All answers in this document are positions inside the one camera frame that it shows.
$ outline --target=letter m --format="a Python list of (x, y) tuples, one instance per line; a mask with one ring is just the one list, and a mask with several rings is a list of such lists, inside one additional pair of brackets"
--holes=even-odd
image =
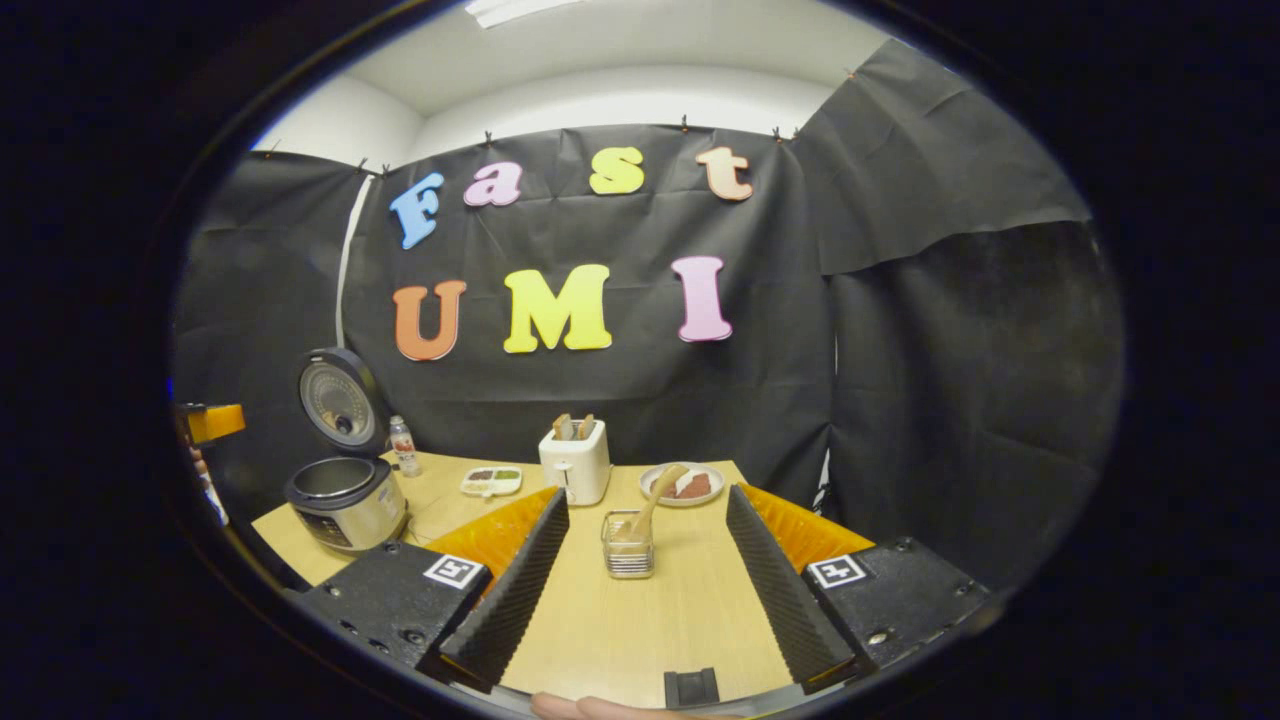
[(530, 332), (536, 325), (543, 343), (554, 350), (564, 323), (568, 334), (564, 347), (570, 350), (596, 350), (613, 342), (604, 329), (604, 281), (609, 269), (604, 265), (579, 265), (564, 279), (559, 296), (552, 295), (547, 281), (538, 270), (517, 270), (507, 275), (511, 288), (511, 337), (502, 348), (507, 352), (532, 352), (538, 341)]

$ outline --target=black curtain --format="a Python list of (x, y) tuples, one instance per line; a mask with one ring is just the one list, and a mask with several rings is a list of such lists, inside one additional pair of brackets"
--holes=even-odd
[(1097, 483), (1124, 388), (1084, 202), (1012, 118), (897, 41), (792, 149), (835, 313), (833, 515), (1024, 580)]
[[(708, 188), (694, 156), (728, 146), (749, 160), (754, 195), (733, 202)], [(591, 159), (604, 147), (644, 155), (643, 187), (596, 195)], [(520, 199), (471, 208), (462, 193), (490, 163), (522, 165)], [(389, 206), (428, 174), (435, 231), (403, 250)], [(808, 229), (800, 164), (772, 137), (723, 129), (618, 126), (499, 138), (392, 172), (371, 196), (352, 245), (343, 311), (351, 348), (387, 389), (419, 447), (451, 455), (538, 461), (561, 413), (608, 423), (616, 464), (732, 459), (746, 478), (808, 503), (827, 446), (833, 328)], [(733, 334), (684, 342), (684, 295), (671, 263), (714, 255), (722, 311)], [(613, 345), (508, 355), (508, 273), (538, 269), (553, 292), (581, 264), (609, 268), (604, 322)], [(396, 346), (392, 293), (462, 279), (460, 334), (449, 355), (415, 363)], [(434, 337), (439, 301), (422, 304)]]
[[(695, 155), (749, 160), (741, 202)], [(596, 195), (591, 159), (636, 147), (644, 184)], [(472, 208), (497, 161), (520, 199)], [(392, 201), (430, 173), (438, 225), (416, 246)], [(178, 401), (241, 402), (248, 430), (214, 448), (228, 510), (282, 502), (333, 454), (296, 396), (298, 359), (335, 343), (343, 232), (364, 174), (274, 154), (247, 159), (191, 247), (177, 315)], [(677, 337), (671, 263), (723, 259), (733, 334)], [(503, 350), (507, 274), (558, 292), (609, 268), (611, 347)], [(461, 279), (457, 345), (397, 348), (392, 295)], [(421, 450), (538, 461), (561, 413), (608, 423), (616, 464), (732, 459), (755, 486), (809, 505), (831, 452), (828, 512), (873, 539), (911, 534), (995, 587), (1021, 580), (1097, 482), (1124, 387), (1119, 300), (1080, 197), (1012, 118), (959, 76), (891, 41), (794, 141), (617, 126), (498, 138), (375, 178), (343, 291), (347, 346)], [(421, 306), (434, 337), (439, 301)]]
[(253, 152), (191, 238), (174, 314), (174, 400), (239, 404), (244, 429), (206, 451), (236, 521), (284, 502), (289, 475), (333, 448), (298, 402), (300, 359), (335, 340), (338, 266), (364, 174)]

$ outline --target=finger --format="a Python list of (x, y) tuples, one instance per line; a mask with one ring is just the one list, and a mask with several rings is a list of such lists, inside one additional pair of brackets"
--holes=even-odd
[(641, 710), (598, 697), (584, 697), (577, 701), (577, 707), (582, 711), (586, 720), (709, 720), (721, 717), (724, 720), (736, 720), (722, 715), (685, 715), (675, 710)]
[(529, 705), (543, 720), (588, 720), (573, 701), (550, 693), (535, 693)]

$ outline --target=table surface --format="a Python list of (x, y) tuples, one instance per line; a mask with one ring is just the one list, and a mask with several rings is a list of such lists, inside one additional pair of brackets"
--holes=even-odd
[[(384, 457), (396, 461), (394, 454)], [(428, 452), (419, 452), (419, 462), (422, 474), (416, 478), (397, 473), (410, 506), (402, 539), (419, 546), (547, 487), (540, 465)], [(726, 489), (704, 505), (657, 509), (650, 578), (609, 578), (600, 547), (605, 512), (644, 505), (639, 478), (649, 465), (616, 466), (599, 503), (570, 506), (568, 533), (503, 685), (664, 707), (663, 673), (668, 670), (714, 667), (723, 701), (791, 684), (764, 607), (724, 525), (727, 486), (746, 480), (732, 461), (705, 464), (719, 470)], [(462, 495), (463, 475), (486, 465), (524, 470), (520, 491), (489, 500)], [(288, 505), (255, 520), (253, 529), (314, 585), (352, 561), (312, 539)]]

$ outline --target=small glass container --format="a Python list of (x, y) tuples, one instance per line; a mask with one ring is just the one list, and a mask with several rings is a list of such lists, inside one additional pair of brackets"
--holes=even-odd
[(604, 568), (611, 578), (648, 578), (653, 575), (653, 527), (641, 542), (620, 542), (618, 532), (627, 527), (639, 510), (611, 510), (600, 525), (604, 546)]

